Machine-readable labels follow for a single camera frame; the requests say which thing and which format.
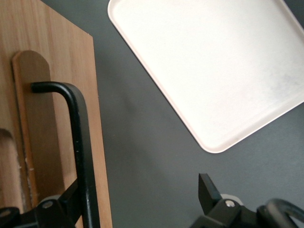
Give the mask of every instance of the screw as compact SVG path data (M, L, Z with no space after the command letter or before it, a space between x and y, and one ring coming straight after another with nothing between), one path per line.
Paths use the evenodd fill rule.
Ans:
M0 218L8 216L9 214L10 214L10 209L7 209L7 210L0 213Z
M47 209L47 208L50 208L51 206L53 205L53 202L52 201L48 201L48 202L45 202L42 207L44 209Z
M230 208L235 207L235 203L232 200L226 200L225 203L226 203L227 207L230 207Z

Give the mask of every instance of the white tray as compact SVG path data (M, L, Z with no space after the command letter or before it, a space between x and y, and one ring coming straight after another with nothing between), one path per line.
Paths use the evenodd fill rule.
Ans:
M110 0L108 14L208 152L304 101L304 32L282 0Z

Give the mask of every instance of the gray surface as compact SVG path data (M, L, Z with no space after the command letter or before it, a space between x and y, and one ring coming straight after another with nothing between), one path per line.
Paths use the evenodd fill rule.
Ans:
M94 37L114 228L187 228L202 213L198 173L255 209L304 208L304 105L221 154L203 151L110 23L107 0L44 0ZM303 2L288 1L301 17Z

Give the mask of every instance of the cutting board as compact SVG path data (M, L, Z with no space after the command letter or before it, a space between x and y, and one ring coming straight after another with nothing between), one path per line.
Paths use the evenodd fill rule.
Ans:
M66 189L76 179L69 112L64 98L59 94L48 94L47 98L44 95L37 95L37 100L29 103L32 106L28 107L31 108L28 113L42 113L45 110L43 118L36 119L35 123L33 119L26 120L20 117L22 110L21 106L18 106L19 97L16 95L16 82L13 76L18 71L14 68L13 72L12 59L15 57L15 66L23 64L25 69L31 69L27 64L36 64L38 59L43 59L45 63L38 67L39 74L22 74L25 78L20 85L22 88L29 88L30 82L47 79L73 84L83 94L88 112L101 227L111 228L93 38L39 0L1 0L0 33L0 128L3 129L2 132L6 132L5 135L10 136L0 139L0 153L4 153L6 148L15 151L16 155L11 162L19 164L14 172L17 173L15 176L20 177L17 179L20 183L16 185L19 190L11 193L16 200L7 201L0 197L0 207L21 205L21 211L28 211L39 201L39 195L32 194L58 194L60 189ZM16 54L18 56L24 51L24 58L16 57ZM28 89L23 92L26 98L31 96ZM36 130L30 128L29 131L24 131L24 126L31 124L30 122L36 124ZM53 156L49 152L28 152L28 147L25 147L26 140L36 140L36 143L40 140L39 143L45 142L45 147L53 144L53 147L50 147ZM32 159L29 154L35 156L32 163L29 162ZM48 189L49 192L46 193L45 185L36 184L37 180L48 181L50 183L45 185L53 188ZM1 185L0 194L7 192L6 188L7 186ZM42 192L35 192L37 189L41 189Z

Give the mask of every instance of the black clamp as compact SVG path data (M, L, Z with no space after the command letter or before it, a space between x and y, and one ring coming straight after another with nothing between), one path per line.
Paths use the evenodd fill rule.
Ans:
M272 199L256 212L223 199L207 174L199 175L199 200L205 216L191 228L297 228L291 217L304 222L304 211L282 199Z

